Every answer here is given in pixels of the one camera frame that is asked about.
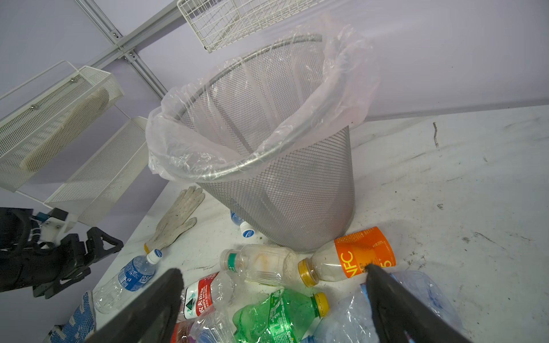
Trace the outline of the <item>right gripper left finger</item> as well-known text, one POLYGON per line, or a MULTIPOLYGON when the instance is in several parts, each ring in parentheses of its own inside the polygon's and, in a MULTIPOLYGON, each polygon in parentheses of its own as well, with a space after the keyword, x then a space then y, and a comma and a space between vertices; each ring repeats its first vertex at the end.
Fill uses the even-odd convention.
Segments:
POLYGON ((167 270, 87 341, 171 342, 183 287, 181 271, 167 270))

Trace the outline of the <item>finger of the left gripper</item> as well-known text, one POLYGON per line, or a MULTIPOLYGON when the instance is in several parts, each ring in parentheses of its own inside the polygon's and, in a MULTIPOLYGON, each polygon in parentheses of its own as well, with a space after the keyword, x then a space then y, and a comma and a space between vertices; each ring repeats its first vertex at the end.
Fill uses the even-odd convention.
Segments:
POLYGON ((85 261, 99 262, 112 254, 120 252, 123 247, 123 241, 108 235, 98 227, 92 227, 87 232, 85 261))
POLYGON ((91 269, 87 267, 85 269, 78 270, 75 275, 69 277, 68 279, 65 279, 65 280, 59 279, 51 282, 49 285, 46 286, 43 292, 44 298, 50 299, 54 297, 54 295, 59 294, 66 288, 72 286, 73 284, 81 282, 90 274, 91 274, 91 269))

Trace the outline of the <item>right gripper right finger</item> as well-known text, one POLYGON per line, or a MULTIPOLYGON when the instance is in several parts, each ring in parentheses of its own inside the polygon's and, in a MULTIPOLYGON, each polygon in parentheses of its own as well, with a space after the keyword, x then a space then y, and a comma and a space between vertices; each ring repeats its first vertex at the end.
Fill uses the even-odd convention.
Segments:
POLYGON ((468 342, 382 267, 367 266, 367 297, 381 342, 468 342))

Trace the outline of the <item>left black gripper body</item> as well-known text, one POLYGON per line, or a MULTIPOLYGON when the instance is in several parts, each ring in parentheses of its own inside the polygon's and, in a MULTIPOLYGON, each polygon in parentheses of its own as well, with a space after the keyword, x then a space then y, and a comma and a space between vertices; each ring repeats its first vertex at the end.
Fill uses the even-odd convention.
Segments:
POLYGON ((44 297, 47 285, 65 280, 85 269, 86 241, 68 234, 58 245, 32 242, 33 209, 1 208, 1 291, 31 287, 35 297, 44 297))

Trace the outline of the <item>blue cap water bottle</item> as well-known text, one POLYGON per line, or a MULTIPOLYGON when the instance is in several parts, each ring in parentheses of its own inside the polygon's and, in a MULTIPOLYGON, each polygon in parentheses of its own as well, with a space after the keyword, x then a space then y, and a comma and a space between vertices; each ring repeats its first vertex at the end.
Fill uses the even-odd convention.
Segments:
POLYGON ((109 314, 122 308, 134 293, 154 277, 157 264, 162 258, 163 253, 159 249, 133 258, 110 281, 93 293, 95 310, 109 314))

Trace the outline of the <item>blue label bottle near bin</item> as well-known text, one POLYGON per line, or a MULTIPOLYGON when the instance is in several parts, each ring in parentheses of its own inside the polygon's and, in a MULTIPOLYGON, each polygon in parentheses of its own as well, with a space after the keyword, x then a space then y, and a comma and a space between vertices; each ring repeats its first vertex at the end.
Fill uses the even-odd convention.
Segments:
POLYGON ((242 237, 251 238, 255 235, 254 227, 250 223, 238 217, 235 212, 230 212, 230 218, 232 220, 232 223, 239 228, 242 237))

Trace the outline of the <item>grey mesh waste bin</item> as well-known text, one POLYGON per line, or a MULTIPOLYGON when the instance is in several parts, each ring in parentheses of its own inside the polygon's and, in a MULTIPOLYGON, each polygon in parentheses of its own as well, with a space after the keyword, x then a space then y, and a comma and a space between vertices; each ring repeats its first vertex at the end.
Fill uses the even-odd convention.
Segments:
POLYGON ((259 151, 274 124, 295 114, 320 86, 323 38, 298 35, 230 64, 184 99, 174 118, 223 147, 243 167, 194 173, 214 198, 275 243, 298 252, 343 234, 355 211, 350 130, 295 151, 278 142, 259 151))

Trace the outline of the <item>clear plastic bin liner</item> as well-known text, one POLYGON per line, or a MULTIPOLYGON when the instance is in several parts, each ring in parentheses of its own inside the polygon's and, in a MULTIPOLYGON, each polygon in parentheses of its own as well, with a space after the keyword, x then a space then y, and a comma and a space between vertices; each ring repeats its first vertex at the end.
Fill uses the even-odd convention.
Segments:
POLYGON ((369 38, 322 14, 171 88, 148 117, 148 166, 182 182, 254 177, 363 122, 379 85, 369 38))

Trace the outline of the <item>blue dotted work glove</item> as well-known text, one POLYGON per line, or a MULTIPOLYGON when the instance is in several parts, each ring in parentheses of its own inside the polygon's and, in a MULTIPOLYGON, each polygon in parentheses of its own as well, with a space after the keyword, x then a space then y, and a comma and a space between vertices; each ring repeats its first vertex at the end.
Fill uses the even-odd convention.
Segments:
POLYGON ((76 308, 66 324, 55 325, 44 338, 46 343, 86 342, 96 332, 96 316, 92 292, 84 293, 81 304, 76 308))

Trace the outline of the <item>large crushed blue label bottle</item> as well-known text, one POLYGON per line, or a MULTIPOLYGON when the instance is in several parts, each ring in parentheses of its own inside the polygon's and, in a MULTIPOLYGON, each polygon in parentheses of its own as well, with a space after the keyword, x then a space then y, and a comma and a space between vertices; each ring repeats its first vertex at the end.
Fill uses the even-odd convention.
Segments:
POLYGON ((304 342, 467 342, 462 328, 427 274, 374 267, 360 290, 340 300, 304 342))

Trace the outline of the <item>white mesh lower shelf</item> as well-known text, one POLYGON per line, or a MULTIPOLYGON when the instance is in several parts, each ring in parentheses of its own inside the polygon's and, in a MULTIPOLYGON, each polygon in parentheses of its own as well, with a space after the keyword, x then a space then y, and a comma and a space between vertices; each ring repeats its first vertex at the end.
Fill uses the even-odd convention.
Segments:
POLYGON ((96 227, 147 166, 146 125, 144 117, 127 121, 45 204, 96 227))

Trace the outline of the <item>white mesh shelf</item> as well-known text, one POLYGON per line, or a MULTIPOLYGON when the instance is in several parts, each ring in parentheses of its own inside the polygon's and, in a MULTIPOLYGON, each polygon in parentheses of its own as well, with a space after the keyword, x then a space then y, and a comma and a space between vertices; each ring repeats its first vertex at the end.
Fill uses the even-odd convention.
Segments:
POLYGON ((38 172, 26 172, 19 165, 75 106, 101 87, 110 95, 107 111, 124 96, 114 75, 60 61, 1 96, 1 188, 15 192, 38 172))
POLYGON ((127 121, 45 204, 96 227, 147 166, 146 125, 144 117, 127 121))

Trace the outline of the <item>orange label juice bottle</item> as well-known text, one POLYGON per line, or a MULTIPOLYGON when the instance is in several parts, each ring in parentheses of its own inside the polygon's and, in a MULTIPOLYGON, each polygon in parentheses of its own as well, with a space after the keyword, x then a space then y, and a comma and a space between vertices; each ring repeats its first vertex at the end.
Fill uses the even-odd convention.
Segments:
POLYGON ((319 282, 338 282, 367 271, 370 264, 395 267, 397 260, 389 241, 378 227, 339 237, 320 247, 297 264, 306 287, 319 282))

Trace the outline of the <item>green Sprite bottle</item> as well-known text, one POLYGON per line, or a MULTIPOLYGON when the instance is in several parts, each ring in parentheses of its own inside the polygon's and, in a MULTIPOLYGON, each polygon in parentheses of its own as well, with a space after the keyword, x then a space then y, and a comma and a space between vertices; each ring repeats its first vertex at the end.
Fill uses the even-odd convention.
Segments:
POLYGON ((300 342, 330 305, 325 293, 312 296, 281 289, 264 301, 238 310, 232 322, 236 342, 300 342))

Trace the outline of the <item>clear green cap bottle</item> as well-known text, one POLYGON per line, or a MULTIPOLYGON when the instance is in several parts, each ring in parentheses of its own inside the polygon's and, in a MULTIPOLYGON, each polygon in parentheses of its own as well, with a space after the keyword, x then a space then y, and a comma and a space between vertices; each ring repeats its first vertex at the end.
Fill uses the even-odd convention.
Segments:
POLYGON ((268 286, 305 287, 298 271, 300 256, 287 247, 247 244, 239 250, 224 250, 222 270, 235 272, 246 281, 268 286))

